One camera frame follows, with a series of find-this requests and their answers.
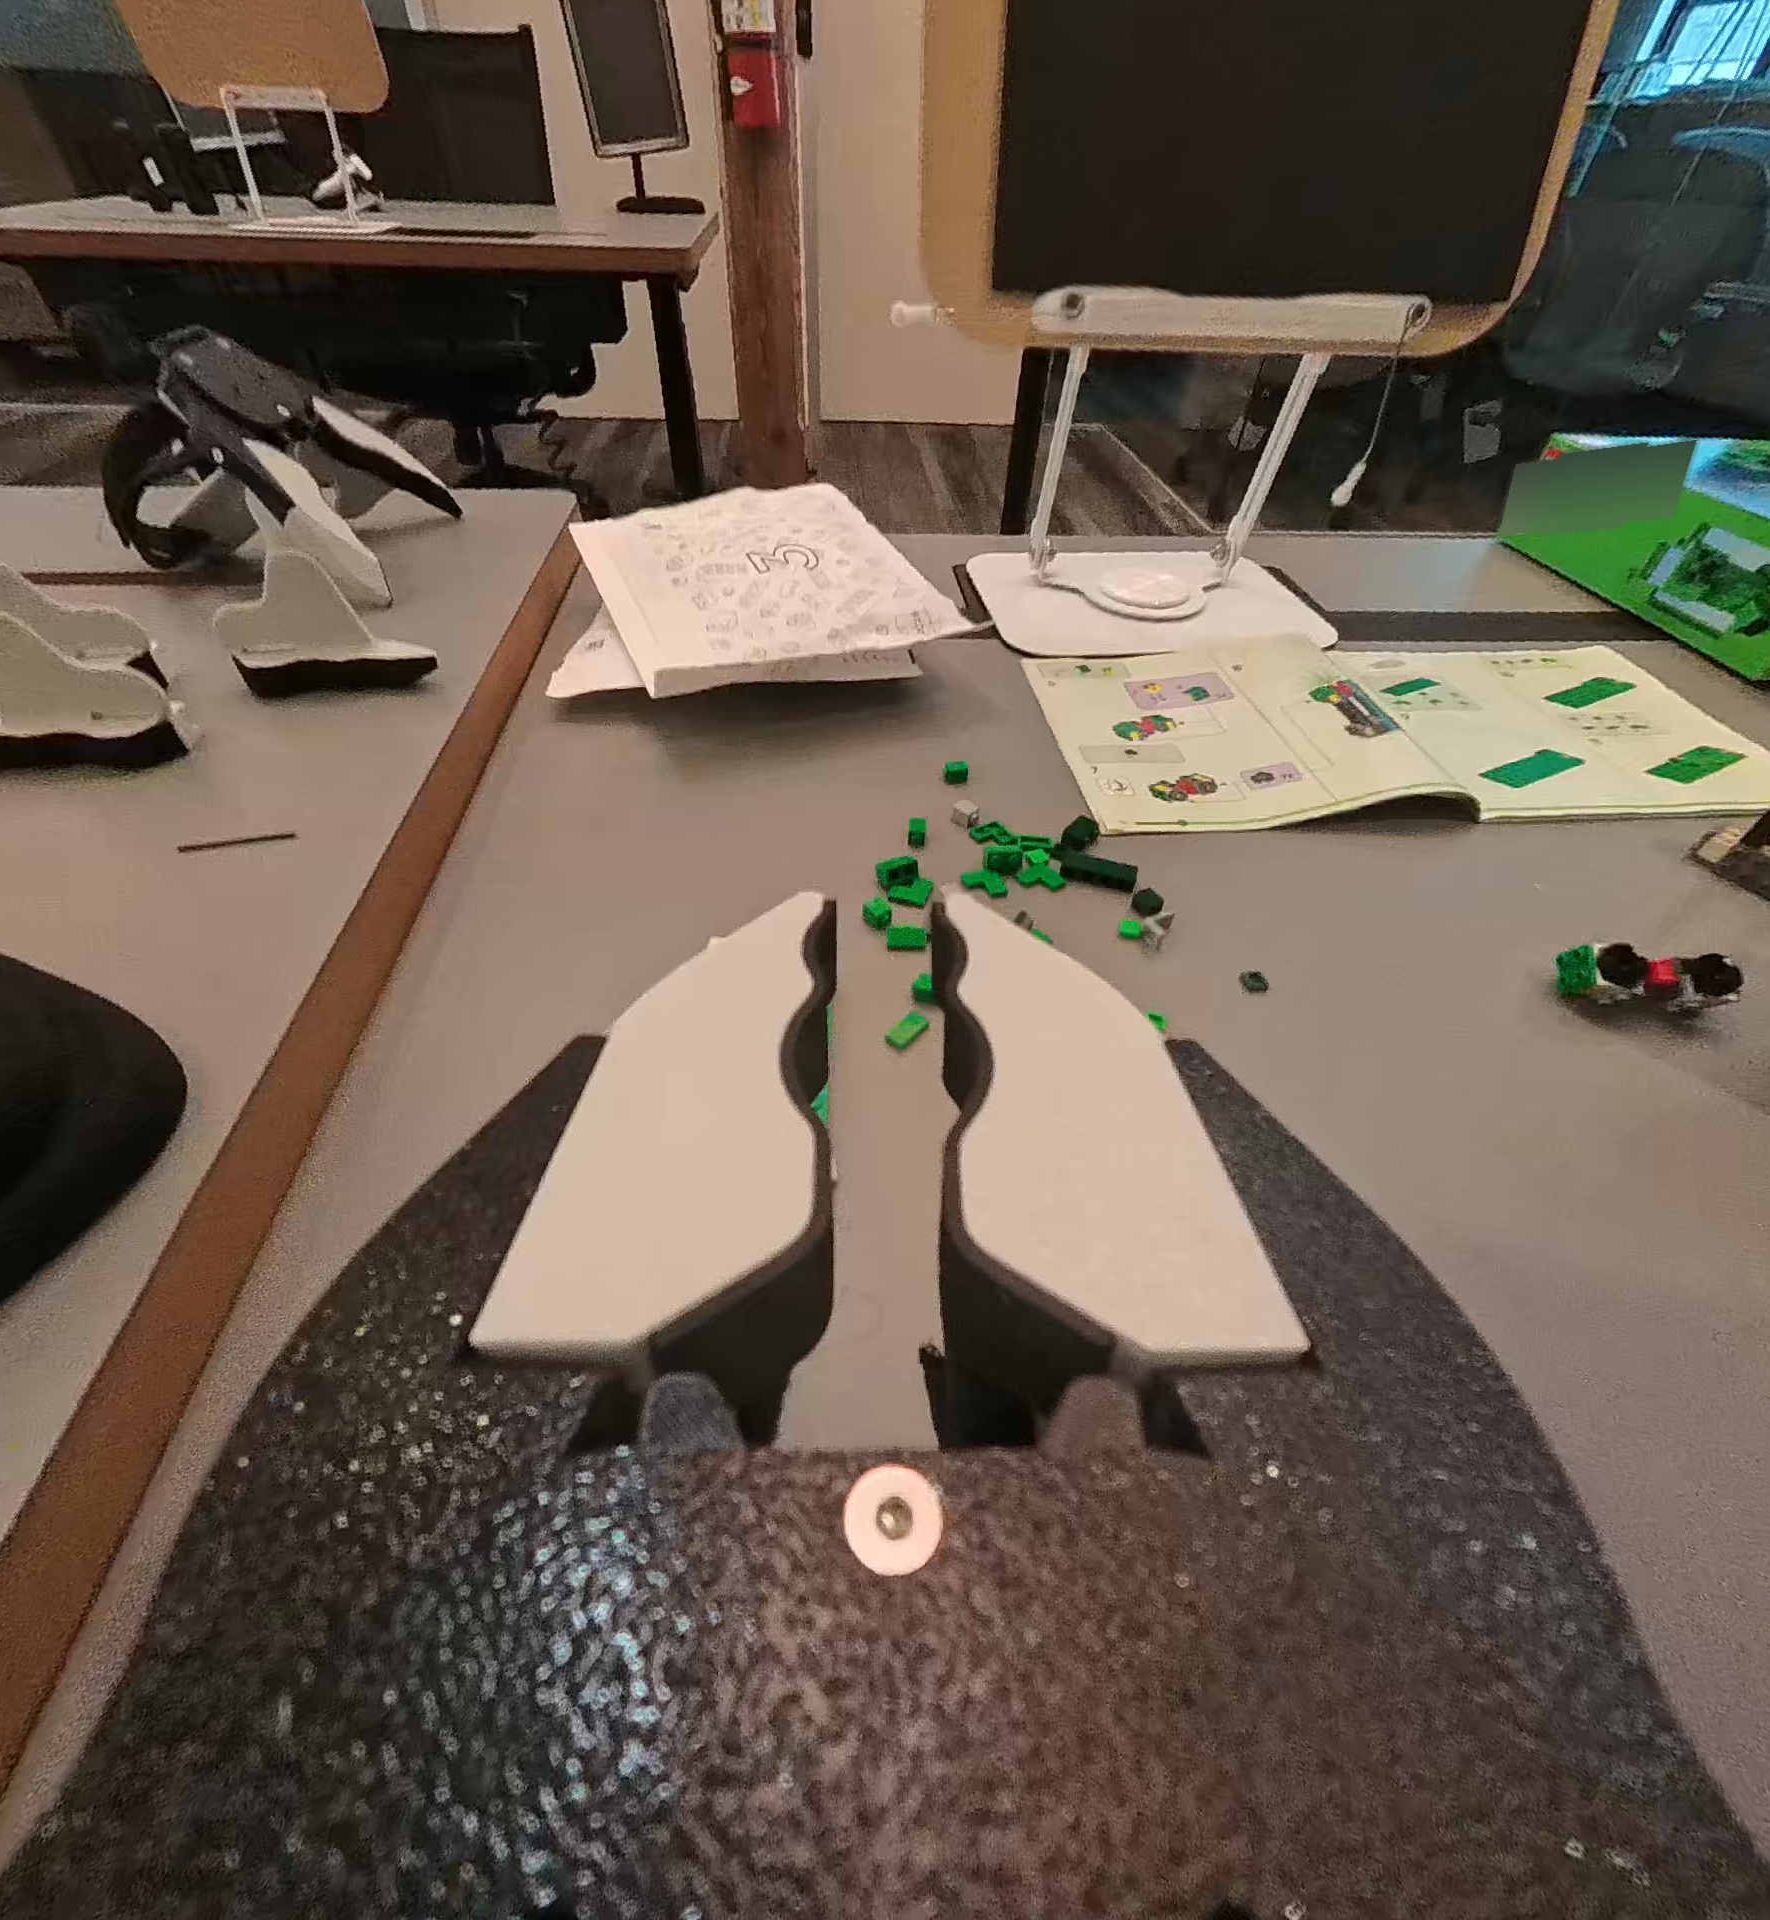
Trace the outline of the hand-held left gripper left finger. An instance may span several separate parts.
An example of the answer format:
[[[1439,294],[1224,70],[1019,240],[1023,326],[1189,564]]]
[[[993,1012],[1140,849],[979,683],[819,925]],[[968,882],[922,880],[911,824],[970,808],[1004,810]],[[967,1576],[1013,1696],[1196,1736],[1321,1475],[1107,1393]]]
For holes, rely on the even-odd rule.
[[[752,1446],[828,1329],[838,907],[795,892],[612,1020],[468,1329],[476,1355],[715,1383]]]

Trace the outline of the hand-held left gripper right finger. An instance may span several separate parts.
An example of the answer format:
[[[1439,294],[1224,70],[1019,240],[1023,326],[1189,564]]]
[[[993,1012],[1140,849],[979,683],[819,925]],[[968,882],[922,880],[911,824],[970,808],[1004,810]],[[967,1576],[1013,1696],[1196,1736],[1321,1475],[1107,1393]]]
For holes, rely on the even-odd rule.
[[[954,1099],[939,1444],[1029,1446],[1083,1380],[1118,1383],[1162,1438],[1185,1379],[1305,1366],[1311,1333],[1162,1028],[961,887],[931,938]]]

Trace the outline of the pile of green bricks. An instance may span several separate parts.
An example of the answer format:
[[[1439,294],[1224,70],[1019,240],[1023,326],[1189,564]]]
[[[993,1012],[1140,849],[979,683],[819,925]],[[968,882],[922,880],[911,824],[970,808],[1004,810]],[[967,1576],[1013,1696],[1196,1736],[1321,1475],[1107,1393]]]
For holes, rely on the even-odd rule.
[[[1013,829],[968,793],[968,776],[967,759],[942,762],[949,790],[942,818],[959,839],[956,856],[933,814],[914,810],[896,849],[874,860],[858,923],[881,949],[931,958],[937,895],[951,880],[979,903],[999,903],[1015,892],[1058,893],[1076,882],[1118,892],[1127,910],[1115,934],[1141,947],[1171,925],[1166,895],[1140,882],[1138,866],[1096,849],[1097,822],[1088,813],[1079,813],[1058,833]]]

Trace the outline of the wood-edged grey side desk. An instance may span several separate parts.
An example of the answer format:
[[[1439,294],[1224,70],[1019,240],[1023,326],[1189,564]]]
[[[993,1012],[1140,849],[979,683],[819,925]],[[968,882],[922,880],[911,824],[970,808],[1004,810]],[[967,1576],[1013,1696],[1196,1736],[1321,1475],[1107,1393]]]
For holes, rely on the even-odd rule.
[[[115,553],[88,490],[0,488],[0,562],[154,638],[201,735],[152,772],[0,774],[0,951],[121,1004],[189,1085],[130,1195],[0,1307],[0,1804],[364,1038],[579,570],[570,492],[385,501],[418,688],[259,700],[213,631],[246,562]],[[288,845],[177,844],[296,829]]]

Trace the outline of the dark background desk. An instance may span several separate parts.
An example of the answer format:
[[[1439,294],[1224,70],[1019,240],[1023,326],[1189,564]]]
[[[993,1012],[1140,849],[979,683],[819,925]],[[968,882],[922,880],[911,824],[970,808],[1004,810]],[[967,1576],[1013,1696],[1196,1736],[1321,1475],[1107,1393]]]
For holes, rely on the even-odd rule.
[[[53,259],[225,269],[347,269],[610,278],[647,287],[668,463],[681,499],[707,490],[681,295],[721,233],[717,212],[613,210],[571,225],[558,205],[390,199],[364,219],[304,212],[157,212],[121,195],[0,205],[0,260]]]

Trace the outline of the white printed paper bag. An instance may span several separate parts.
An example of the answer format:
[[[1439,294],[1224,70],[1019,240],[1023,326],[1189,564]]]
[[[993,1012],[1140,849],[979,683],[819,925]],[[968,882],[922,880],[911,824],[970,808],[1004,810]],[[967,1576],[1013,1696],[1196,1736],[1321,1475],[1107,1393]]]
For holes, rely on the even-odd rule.
[[[582,574],[654,700],[725,685],[877,683],[968,614],[831,484],[739,488],[585,521]]]
[[[605,693],[658,697],[610,612],[598,612],[565,648],[545,685],[545,697],[568,706]]]

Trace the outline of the small brick vehicle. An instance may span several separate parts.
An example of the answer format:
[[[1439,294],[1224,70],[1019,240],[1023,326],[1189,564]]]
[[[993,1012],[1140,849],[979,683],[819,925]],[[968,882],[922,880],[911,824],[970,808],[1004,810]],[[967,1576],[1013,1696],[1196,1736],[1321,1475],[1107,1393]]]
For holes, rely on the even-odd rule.
[[[1746,974],[1720,951],[1647,955],[1631,941],[1575,944],[1554,955],[1559,998],[1602,1007],[1644,1005],[1670,1016],[1700,1016],[1737,1001]]]

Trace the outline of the loose grey gripper finger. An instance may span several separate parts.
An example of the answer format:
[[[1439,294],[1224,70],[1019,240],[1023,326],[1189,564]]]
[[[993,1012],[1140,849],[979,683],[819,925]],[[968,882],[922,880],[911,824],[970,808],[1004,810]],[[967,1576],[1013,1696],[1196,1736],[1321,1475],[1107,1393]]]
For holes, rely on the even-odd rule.
[[[160,685],[168,685],[152,638],[127,612],[70,604],[5,562],[0,562],[0,612],[27,625],[75,661],[127,666]]]
[[[213,631],[252,697],[392,690],[440,667],[430,647],[374,636],[321,560],[275,550],[256,597],[213,612]]]
[[[76,660],[0,612],[0,772],[143,772],[189,756],[199,735],[189,709],[149,674]]]

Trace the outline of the black rounded cushion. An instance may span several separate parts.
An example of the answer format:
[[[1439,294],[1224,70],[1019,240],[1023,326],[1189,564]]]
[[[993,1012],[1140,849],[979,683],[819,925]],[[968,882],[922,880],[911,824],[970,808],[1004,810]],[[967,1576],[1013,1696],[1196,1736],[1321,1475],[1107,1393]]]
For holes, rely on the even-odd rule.
[[[0,1307],[130,1191],[185,1107],[149,1024],[0,951]]]

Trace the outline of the spare black gripper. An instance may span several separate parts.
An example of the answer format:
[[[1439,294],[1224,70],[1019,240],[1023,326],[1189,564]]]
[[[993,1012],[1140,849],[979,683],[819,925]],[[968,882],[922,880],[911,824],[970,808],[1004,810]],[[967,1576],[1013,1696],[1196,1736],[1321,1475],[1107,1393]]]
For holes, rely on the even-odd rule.
[[[256,540],[381,608],[392,586],[359,519],[394,492],[463,519],[430,466],[310,379],[201,326],[152,350],[154,395],[118,422],[102,466],[111,529],[145,564],[213,567]]]

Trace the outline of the green toy box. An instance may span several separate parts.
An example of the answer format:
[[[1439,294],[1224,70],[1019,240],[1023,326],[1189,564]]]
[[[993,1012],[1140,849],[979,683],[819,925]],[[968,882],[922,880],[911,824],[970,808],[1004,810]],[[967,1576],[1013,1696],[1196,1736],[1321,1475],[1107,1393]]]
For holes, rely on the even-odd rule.
[[[1556,433],[1514,469],[1499,539],[1770,683],[1770,439]]]

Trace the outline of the small framed screen on stand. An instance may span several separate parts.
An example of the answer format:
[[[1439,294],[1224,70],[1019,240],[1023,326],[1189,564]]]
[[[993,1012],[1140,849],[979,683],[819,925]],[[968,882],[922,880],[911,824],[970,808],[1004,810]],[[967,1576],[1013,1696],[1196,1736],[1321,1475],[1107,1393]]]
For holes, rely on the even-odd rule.
[[[690,195],[655,195],[648,155],[685,151],[690,127],[667,1],[562,1],[564,29],[585,104],[594,152],[626,159],[634,191],[616,210],[643,217],[696,217]]]

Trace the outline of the wooden board on white stand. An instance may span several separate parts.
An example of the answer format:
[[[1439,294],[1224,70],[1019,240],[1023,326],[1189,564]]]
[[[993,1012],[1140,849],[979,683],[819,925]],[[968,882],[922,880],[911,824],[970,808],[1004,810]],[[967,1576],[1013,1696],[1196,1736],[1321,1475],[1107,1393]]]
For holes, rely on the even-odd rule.
[[[115,8],[167,95],[225,118],[250,228],[359,237],[390,228],[361,212],[340,129],[344,113],[378,112],[392,92],[364,1],[118,1]],[[271,215],[244,139],[244,112],[317,113],[341,181],[341,208]]]

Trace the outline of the wooden post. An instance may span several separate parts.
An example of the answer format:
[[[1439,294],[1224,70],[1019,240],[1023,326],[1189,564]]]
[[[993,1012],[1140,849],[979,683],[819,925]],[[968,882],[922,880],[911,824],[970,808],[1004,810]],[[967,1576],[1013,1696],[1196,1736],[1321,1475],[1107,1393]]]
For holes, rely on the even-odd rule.
[[[788,488],[813,471],[799,6],[715,1],[721,193],[740,471]],[[782,48],[782,127],[736,132],[725,93],[727,29],[767,29]]]

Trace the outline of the black screen with wooden frame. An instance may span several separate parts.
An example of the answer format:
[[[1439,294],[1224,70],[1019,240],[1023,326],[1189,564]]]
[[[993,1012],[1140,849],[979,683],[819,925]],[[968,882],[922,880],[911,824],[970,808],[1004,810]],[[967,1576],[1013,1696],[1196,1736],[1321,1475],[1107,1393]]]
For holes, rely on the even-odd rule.
[[[1464,347],[1539,266],[1615,13],[930,4],[933,317],[1002,347]]]

